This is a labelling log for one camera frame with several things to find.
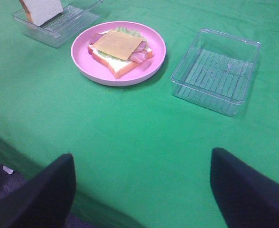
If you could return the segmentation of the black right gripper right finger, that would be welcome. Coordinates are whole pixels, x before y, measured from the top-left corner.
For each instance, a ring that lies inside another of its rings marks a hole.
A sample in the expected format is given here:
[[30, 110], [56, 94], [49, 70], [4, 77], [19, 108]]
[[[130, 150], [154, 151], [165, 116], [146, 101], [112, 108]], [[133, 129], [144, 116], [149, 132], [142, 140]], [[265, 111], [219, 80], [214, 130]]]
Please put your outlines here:
[[223, 148], [211, 155], [210, 185], [229, 228], [279, 228], [279, 183]]

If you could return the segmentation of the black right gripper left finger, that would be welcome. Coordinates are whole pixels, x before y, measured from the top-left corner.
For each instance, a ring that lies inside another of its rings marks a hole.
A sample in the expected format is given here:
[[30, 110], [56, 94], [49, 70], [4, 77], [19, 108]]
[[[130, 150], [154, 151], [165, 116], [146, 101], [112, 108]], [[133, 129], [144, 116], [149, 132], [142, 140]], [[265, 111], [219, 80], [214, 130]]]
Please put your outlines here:
[[38, 175], [0, 199], [0, 228], [62, 228], [76, 191], [72, 154], [62, 154]]

